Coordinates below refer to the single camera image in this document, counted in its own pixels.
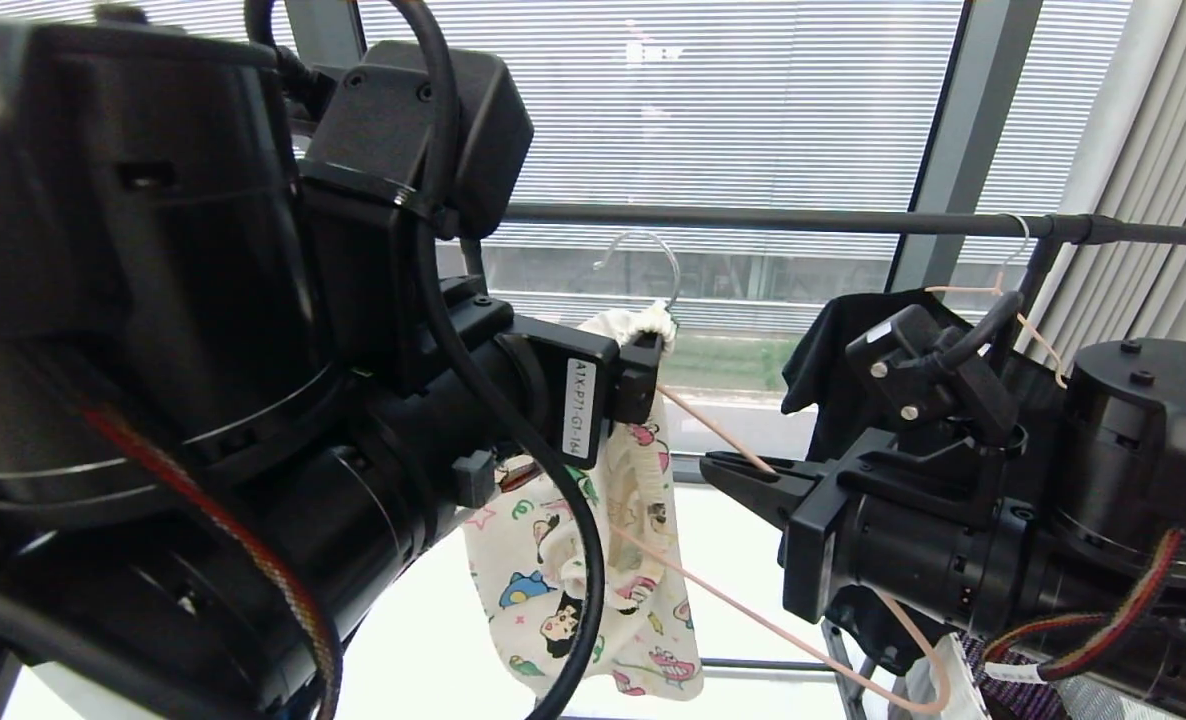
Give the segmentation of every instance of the cartoon print shirt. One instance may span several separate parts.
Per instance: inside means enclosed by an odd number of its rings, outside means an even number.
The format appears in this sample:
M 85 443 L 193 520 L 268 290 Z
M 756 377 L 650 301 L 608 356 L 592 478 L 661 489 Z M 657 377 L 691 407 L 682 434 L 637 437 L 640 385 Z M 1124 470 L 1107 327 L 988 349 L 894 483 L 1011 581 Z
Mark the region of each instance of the cartoon print shirt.
M 581 325 L 621 344 L 643 329 L 671 346 L 661 306 L 612 310 Z M 643 425 L 618 423 L 588 473 L 570 469 L 597 516 L 607 560 L 606 607 L 585 676 L 611 675 L 630 696 L 690 700 L 703 687 L 684 579 L 611 533 L 629 530 L 681 563 L 663 397 Z M 500 662 L 537 696 L 548 692 L 584 613 L 584 550 L 570 508 L 546 474 L 503 493 L 465 524 L 468 563 Z

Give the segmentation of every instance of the black fabric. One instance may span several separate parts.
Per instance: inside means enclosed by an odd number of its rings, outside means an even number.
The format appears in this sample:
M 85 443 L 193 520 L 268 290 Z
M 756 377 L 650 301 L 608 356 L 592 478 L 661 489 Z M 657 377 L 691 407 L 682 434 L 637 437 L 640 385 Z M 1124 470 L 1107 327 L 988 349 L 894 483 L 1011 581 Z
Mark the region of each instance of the black fabric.
M 926 307 L 943 327 L 971 326 L 922 289 L 891 295 L 836 297 L 823 307 L 789 357 L 782 372 L 789 386 L 780 404 L 782 413 L 788 415 L 810 404 L 818 406 L 808 460 L 841 457 L 866 428 L 894 432 L 890 409 L 863 390 L 863 383 L 846 363 L 844 351 L 848 343 L 910 305 Z M 1018 352 L 1010 353 L 1003 383 L 1018 397 L 1021 423 L 1029 433 L 1026 454 L 1006 470 L 1006 495 L 1037 502 L 1050 460 L 1063 393 L 1056 387 L 1050 370 Z M 932 644 L 955 630 L 922 612 L 910 610 L 908 616 Z M 913 638 L 904 632 L 899 620 L 868 588 L 859 585 L 842 588 L 825 611 L 825 618 L 852 633 L 866 655 L 894 675 L 904 675 L 922 657 Z

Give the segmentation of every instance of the cable clamp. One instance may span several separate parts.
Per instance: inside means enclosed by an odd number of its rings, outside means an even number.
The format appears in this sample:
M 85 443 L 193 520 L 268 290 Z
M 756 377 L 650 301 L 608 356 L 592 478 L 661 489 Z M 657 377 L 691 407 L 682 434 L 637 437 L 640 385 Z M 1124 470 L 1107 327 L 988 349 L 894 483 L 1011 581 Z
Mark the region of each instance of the cable clamp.
M 345 165 L 302 159 L 300 174 L 305 181 L 331 187 L 363 200 L 377 200 L 389 208 L 415 215 L 436 232 L 438 240 L 452 240 L 460 234 L 460 214 L 453 208 L 438 205 L 415 187 L 391 178 L 383 178 Z

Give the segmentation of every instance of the thick black cable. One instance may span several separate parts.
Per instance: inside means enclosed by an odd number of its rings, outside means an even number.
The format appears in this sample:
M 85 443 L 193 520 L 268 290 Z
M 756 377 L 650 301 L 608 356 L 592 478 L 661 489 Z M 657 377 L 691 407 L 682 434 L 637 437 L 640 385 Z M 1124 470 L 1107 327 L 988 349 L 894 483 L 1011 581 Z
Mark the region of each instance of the thick black cable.
M 939 355 L 931 355 L 932 361 L 939 364 L 940 370 L 944 372 L 952 372 L 958 365 L 969 361 L 973 355 L 980 352 L 980 349 L 990 342 L 994 336 L 1001 329 L 1006 327 L 1006 324 L 1015 319 L 1015 313 L 1019 311 L 1019 305 L 1024 301 L 1024 297 L 1019 295 L 1015 291 L 1009 291 L 1001 293 L 1001 297 L 994 302 L 994 306 L 989 308 L 989 314 L 983 316 L 976 327 L 968 331 L 962 340 L 954 343 L 952 348 L 949 348 Z
M 268 720 L 267 715 L 215 696 L 87 629 L 77 629 L 0 587 L 0 635 L 44 660 L 103 684 L 162 716 L 223 716 Z
M 433 204 L 442 204 L 455 173 L 455 151 L 459 141 L 460 97 L 455 88 L 455 70 L 451 65 L 451 50 L 447 47 L 442 28 L 438 27 L 436 18 L 428 5 L 416 0 L 389 0 L 406 19 L 419 40 L 425 65 L 433 88 L 433 128 L 428 142 L 428 155 L 425 158 L 425 178 L 420 192 Z M 455 375 L 468 387 L 492 413 L 505 425 L 506 432 L 525 448 L 528 454 L 553 479 L 553 484 L 570 505 L 570 516 L 575 520 L 580 541 L 584 542 L 584 566 L 588 571 L 584 590 L 584 611 L 575 630 L 574 646 L 566 664 L 553 680 L 553 686 L 541 701 L 535 705 L 528 719 L 553 720 L 561 716 L 566 703 L 584 678 L 585 667 L 593 657 L 597 633 L 602 624 L 602 603 L 606 593 L 606 565 L 602 561 L 602 540 L 598 536 L 597 520 L 589 510 L 588 502 L 580 492 L 570 471 L 566 469 L 562 457 L 544 441 L 544 438 L 531 423 L 511 406 L 496 388 L 491 380 L 473 362 L 464 340 L 451 323 L 446 301 L 442 298 L 441 283 L 436 272 L 436 235 L 428 223 L 416 225 L 417 240 L 416 269 L 419 272 L 420 297 L 425 302 L 425 314 L 429 331 L 436 340 L 439 350 L 446 353 Z
M 275 47 L 273 40 L 273 4 L 278 0 L 246 0 L 242 4 L 242 24 L 246 25 L 247 40 L 256 45 Z

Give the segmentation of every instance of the curtain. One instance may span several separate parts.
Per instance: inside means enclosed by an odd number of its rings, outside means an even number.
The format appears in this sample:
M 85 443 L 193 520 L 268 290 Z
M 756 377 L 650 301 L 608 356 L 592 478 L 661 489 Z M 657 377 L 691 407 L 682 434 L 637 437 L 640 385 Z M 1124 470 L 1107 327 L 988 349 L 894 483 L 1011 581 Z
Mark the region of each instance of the curtain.
M 1060 211 L 1186 225 L 1186 1 L 1134 4 Z M 1032 314 L 1065 363 L 1115 338 L 1186 340 L 1186 247 L 1064 247 Z

